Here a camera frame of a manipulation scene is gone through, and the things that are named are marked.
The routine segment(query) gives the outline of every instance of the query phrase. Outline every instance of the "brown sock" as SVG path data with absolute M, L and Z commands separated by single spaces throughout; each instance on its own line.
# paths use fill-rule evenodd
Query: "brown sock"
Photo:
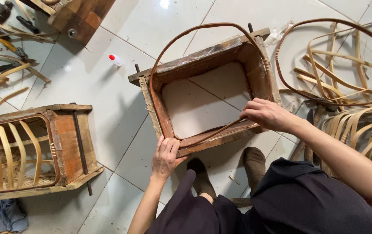
M 196 173 L 196 179 L 193 182 L 193 188 L 196 190 L 198 196 L 202 193 L 207 193 L 212 197 L 213 200 L 216 199 L 215 189 L 209 181 L 208 173 L 202 161 L 198 158 L 190 160 L 186 167 L 188 170 L 192 169 Z
M 264 177 L 265 157 L 261 150 L 255 147 L 245 148 L 242 155 L 252 195 L 258 183 L 260 183 L 261 179 Z

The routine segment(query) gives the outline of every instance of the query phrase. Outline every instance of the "blue cloth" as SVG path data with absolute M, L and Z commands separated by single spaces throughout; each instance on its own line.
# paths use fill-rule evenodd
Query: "blue cloth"
M 27 215 L 17 205 L 17 199 L 0 200 L 0 232 L 23 231 L 29 225 Z

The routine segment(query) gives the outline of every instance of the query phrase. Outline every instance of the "dark clothing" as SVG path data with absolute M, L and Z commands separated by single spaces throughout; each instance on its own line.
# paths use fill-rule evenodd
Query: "dark clothing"
M 146 233 L 372 233 L 372 207 L 344 183 L 309 162 L 274 161 L 241 214 L 222 195 L 213 205 L 193 197 L 186 172 Z

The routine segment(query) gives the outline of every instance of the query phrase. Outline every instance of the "left hand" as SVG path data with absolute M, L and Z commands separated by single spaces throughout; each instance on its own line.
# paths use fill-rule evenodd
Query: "left hand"
M 176 159 L 179 146 L 180 141 L 174 138 L 164 139 L 163 136 L 159 138 L 153 155 L 152 177 L 166 181 L 177 165 L 186 160 L 187 157 Z

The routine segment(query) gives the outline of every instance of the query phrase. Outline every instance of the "white plastic bottle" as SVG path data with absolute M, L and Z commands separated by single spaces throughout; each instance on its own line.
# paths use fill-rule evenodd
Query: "white plastic bottle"
M 122 66 L 122 60 L 120 59 L 120 57 L 116 55 L 108 55 L 108 57 L 110 58 L 111 62 L 113 62 L 115 65 L 119 67 Z

